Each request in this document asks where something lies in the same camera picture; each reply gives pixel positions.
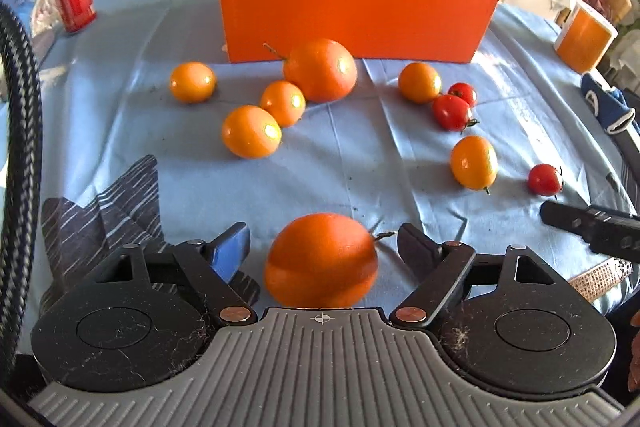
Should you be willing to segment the person's right hand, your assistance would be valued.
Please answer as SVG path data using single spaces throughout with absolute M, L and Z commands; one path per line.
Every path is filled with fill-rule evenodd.
M 640 311 L 631 317 L 630 325 L 637 329 L 637 332 L 631 341 L 631 362 L 627 387 L 630 392 L 635 392 L 640 389 Z

